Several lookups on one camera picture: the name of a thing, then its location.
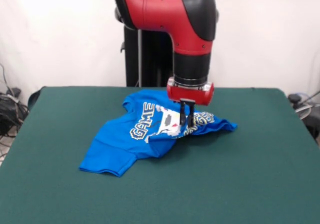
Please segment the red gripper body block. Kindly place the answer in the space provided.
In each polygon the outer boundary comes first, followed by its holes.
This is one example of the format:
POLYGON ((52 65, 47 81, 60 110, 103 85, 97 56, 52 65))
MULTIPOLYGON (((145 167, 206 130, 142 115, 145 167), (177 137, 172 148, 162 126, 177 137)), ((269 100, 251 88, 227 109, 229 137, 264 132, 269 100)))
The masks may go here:
POLYGON ((177 84, 173 77, 168 79, 166 88, 168 97, 173 101, 187 100, 204 106, 210 104, 215 89, 212 82, 207 82, 198 87, 182 86, 177 84))

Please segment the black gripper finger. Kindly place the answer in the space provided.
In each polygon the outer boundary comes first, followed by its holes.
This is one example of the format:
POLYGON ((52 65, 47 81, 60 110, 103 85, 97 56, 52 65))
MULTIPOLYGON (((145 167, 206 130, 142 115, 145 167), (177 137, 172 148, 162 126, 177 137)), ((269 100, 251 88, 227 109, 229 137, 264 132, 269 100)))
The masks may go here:
POLYGON ((179 113, 179 124, 185 125, 186 122, 186 113, 185 113, 185 102, 180 101, 180 113, 179 113))
POLYGON ((195 107, 195 103, 188 103, 188 106, 189 106, 189 115, 187 117, 187 124, 188 124, 188 127, 193 127, 194 126, 194 107, 195 107))

